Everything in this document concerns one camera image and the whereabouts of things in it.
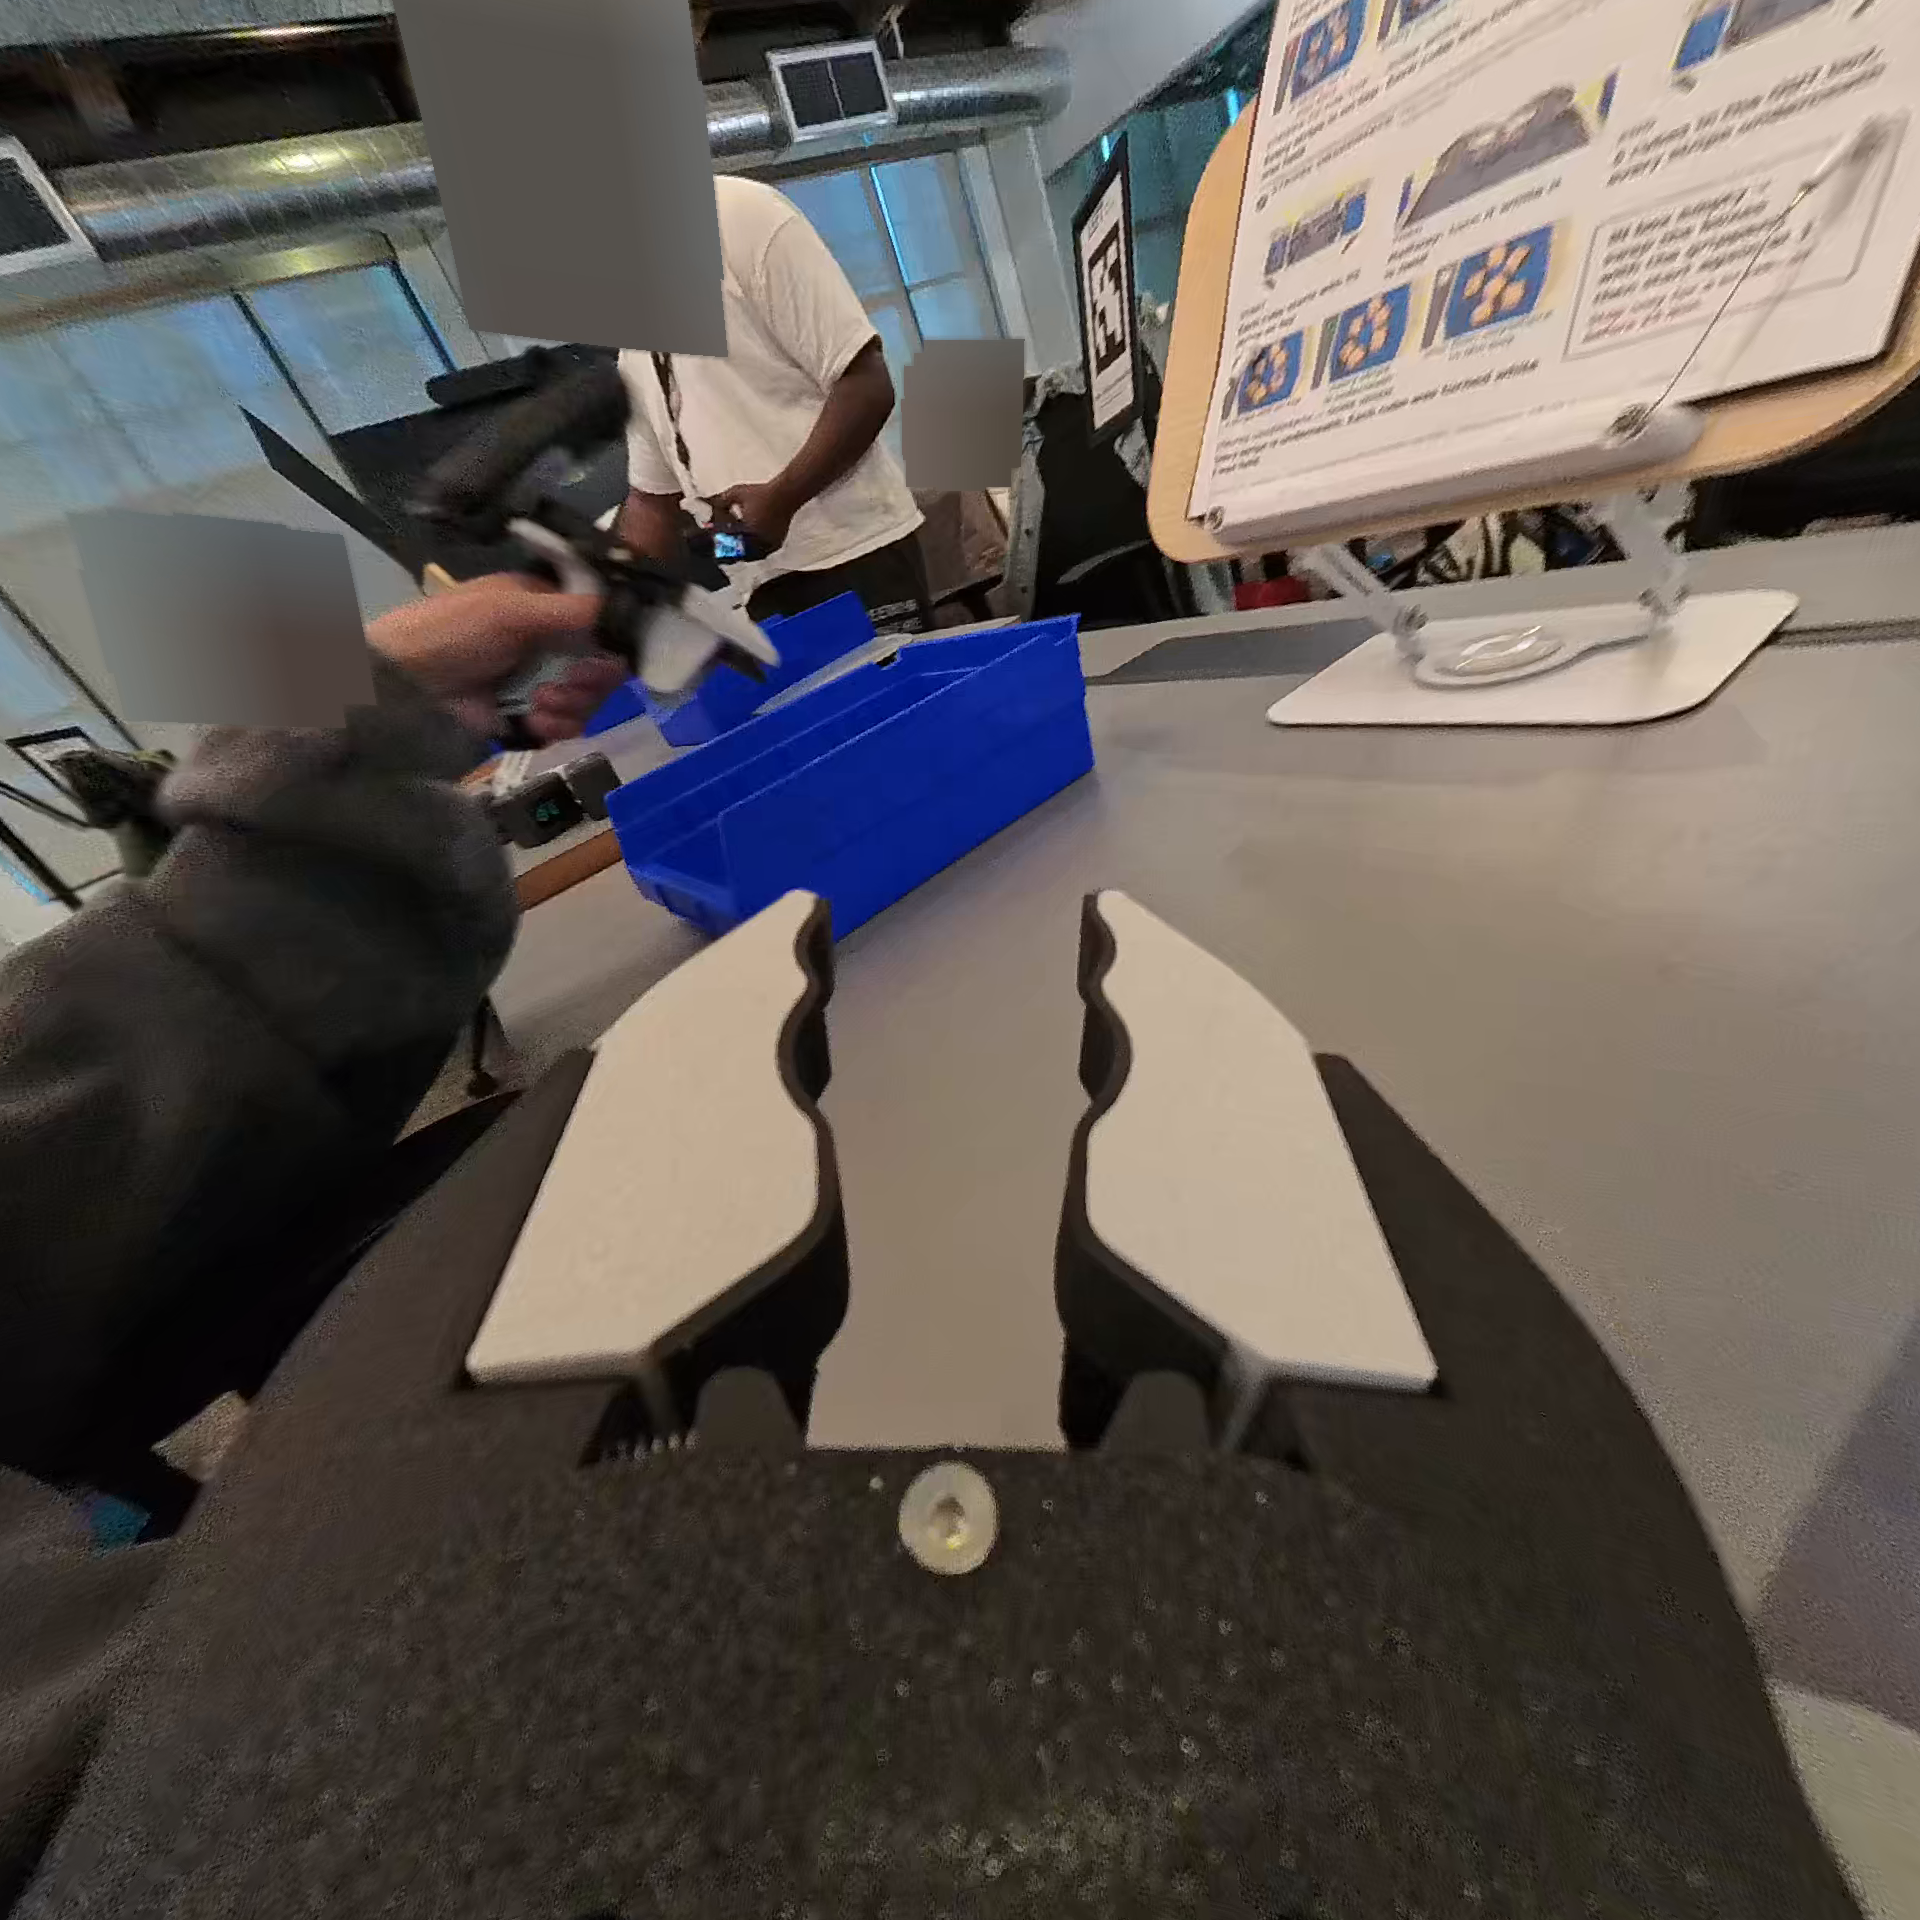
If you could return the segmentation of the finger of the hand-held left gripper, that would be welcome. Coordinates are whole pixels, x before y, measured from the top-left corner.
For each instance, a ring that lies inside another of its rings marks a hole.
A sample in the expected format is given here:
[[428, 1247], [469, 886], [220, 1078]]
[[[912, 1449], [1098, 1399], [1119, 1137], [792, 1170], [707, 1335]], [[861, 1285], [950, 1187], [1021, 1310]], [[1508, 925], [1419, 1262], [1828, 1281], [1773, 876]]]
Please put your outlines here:
[[719, 596], [662, 596], [632, 617], [635, 682], [655, 702], [693, 692], [733, 637], [736, 605]]
[[686, 583], [678, 610], [703, 637], [703, 669], [778, 669], [782, 655], [771, 636], [727, 596]]

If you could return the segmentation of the grey hooded sweatshirt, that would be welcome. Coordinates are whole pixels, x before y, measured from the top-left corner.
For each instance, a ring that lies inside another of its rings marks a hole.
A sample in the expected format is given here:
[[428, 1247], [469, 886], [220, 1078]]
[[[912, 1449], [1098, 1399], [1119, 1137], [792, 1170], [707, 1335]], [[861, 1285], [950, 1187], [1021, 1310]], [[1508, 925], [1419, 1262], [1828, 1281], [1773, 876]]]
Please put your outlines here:
[[2, 1913], [80, 1789], [170, 1549], [99, 1547], [78, 1503], [2, 1469]]

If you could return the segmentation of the black-framed marker sign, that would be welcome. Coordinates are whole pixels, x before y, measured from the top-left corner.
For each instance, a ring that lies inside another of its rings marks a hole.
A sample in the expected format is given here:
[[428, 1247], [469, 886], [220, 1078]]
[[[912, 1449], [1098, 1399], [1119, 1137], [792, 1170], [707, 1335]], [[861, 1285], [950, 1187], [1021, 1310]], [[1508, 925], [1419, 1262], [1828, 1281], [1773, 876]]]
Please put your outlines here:
[[5, 874], [37, 902], [71, 911], [115, 870], [106, 830], [88, 823], [61, 762], [88, 749], [83, 726], [14, 733], [2, 741]]
[[1088, 439], [1093, 446], [1110, 446], [1146, 417], [1131, 156], [1125, 132], [1099, 141], [1099, 166], [1071, 214], [1071, 267]]

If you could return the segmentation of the tan jacket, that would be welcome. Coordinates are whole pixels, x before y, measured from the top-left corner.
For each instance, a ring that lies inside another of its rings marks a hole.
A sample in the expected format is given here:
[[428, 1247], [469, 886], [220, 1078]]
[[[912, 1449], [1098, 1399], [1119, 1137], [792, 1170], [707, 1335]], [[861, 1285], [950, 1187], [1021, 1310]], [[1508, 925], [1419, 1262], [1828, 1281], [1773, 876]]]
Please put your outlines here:
[[934, 607], [983, 607], [1002, 587], [1007, 555], [1005, 489], [959, 489], [914, 494], [920, 527], [918, 551]]

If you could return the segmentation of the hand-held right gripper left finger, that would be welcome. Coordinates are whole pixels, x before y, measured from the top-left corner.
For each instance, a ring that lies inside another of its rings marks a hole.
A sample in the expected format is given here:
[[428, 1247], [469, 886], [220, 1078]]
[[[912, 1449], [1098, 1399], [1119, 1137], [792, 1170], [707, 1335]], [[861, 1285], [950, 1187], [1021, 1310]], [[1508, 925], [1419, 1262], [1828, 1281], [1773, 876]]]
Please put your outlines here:
[[612, 1022], [477, 1322], [471, 1385], [614, 1385], [666, 1443], [693, 1436], [716, 1379], [750, 1372], [810, 1423], [850, 1295], [829, 999], [829, 905], [788, 891]]

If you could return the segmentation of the printed instruction sheet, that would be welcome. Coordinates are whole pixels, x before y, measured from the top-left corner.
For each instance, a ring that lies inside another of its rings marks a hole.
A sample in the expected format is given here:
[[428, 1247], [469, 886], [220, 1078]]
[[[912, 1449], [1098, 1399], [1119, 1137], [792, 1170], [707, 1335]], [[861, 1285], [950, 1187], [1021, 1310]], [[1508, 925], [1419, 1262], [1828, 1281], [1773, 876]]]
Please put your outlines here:
[[1876, 358], [1917, 5], [1276, 5], [1196, 516]]

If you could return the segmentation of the black office chair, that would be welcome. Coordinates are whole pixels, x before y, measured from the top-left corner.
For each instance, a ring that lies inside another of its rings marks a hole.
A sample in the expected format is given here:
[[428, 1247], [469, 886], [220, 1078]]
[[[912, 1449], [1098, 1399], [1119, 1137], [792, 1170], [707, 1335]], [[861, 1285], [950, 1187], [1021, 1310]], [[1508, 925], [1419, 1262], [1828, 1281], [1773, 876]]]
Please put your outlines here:
[[1083, 630], [1181, 617], [1188, 607], [1147, 532], [1146, 489], [1093, 442], [1083, 394], [1040, 399], [1040, 538], [1030, 617], [1079, 617]]

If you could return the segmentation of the silver ventilation duct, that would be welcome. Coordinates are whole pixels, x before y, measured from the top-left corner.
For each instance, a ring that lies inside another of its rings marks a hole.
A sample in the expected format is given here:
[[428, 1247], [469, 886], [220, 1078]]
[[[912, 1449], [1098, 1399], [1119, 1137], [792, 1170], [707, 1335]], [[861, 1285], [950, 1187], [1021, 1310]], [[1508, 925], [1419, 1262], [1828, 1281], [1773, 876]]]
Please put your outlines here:
[[[792, 130], [772, 66], [707, 86], [716, 173], [802, 173], [831, 159], [934, 153], [1040, 129], [1068, 106], [1060, 51], [1004, 45], [882, 61], [894, 116]], [[52, 173], [61, 205], [109, 266], [205, 249], [303, 246], [322, 234], [436, 218], [442, 195], [419, 123], [282, 134], [211, 150], [103, 159]]]

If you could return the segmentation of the silver metal plate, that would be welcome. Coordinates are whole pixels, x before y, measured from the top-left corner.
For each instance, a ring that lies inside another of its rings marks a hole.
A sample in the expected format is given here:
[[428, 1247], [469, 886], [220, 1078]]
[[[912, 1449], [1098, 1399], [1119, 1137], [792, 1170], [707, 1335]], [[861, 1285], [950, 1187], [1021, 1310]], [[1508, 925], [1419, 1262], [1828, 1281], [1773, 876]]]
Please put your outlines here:
[[863, 643], [855, 649], [847, 649], [844, 655], [826, 663], [815, 673], [806, 675], [805, 679], [796, 682], [788, 687], [782, 687], [778, 694], [760, 702], [754, 708], [754, 717], [760, 717], [766, 713], [778, 713], [779, 708], [786, 708], [786, 707], [791, 707], [800, 700], [806, 700], [813, 690], [827, 687], [827, 686], [863, 669], [867, 665], [886, 665], [892, 661], [899, 661], [900, 651], [907, 645], [912, 645], [920, 637], [924, 636], [914, 636], [914, 633], [882, 633], [882, 636], [876, 636], [872, 639], [869, 639], [869, 643]]

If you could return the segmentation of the white document stand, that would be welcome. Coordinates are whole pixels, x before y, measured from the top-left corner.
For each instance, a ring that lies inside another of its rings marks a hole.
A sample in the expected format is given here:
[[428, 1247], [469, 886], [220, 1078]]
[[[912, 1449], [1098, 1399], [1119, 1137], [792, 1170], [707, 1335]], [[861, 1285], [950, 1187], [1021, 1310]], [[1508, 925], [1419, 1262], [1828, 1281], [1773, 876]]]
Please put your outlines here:
[[[1703, 593], [1669, 530], [1683, 486], [1810, 454], [1915, 381], [1915, 263], [1883, 353], [1856, 367], [1621, 414], [1607, 431], [1547, 427], [1527, 460], [1496, 443], [1468, 471], [1400, 473], [1387, 486], [1218, 525], [1196, 516], [1252, 113], [1220, 140], [1191, 198], [1173, 302], [1147, 522], [1171, 561], [1284, 553], [1365, 617], [1367, 637], [1266, 713], [1278, 729], [1607, 729], [1710, 702], [1796, 610], [1789, 593]], [[1357, 538], [1504, 513], [1572, 507], [1623, 553], [1626, 585], [1602, 605], [1434, 614], [1354, 553]]]

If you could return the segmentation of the person's left hand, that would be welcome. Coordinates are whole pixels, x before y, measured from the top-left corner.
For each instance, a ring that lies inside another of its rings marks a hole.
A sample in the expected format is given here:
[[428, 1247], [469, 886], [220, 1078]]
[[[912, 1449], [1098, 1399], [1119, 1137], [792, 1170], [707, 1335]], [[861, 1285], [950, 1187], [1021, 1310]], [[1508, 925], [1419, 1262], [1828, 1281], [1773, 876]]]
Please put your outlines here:
[[494, 574], [372, 617], [368, 645], [479, 738], [540, 748], [584, 732], [629, 668], [594, 639], [597, 593]]

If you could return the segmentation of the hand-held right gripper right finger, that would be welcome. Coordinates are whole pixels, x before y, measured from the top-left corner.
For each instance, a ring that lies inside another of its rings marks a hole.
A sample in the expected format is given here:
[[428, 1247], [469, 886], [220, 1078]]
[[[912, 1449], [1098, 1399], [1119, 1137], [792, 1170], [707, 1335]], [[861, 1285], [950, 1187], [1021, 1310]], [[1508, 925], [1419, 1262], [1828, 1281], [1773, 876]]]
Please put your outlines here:
[[1312, 1045], [1276, 1001], [1117, 889], [1083, 898], [1083, 1007], [1058, 1227], [1069, 1449], [1152, 1377], [1205, 1443], [1296, 1385], [1426, 1399], [1437, 1361]]

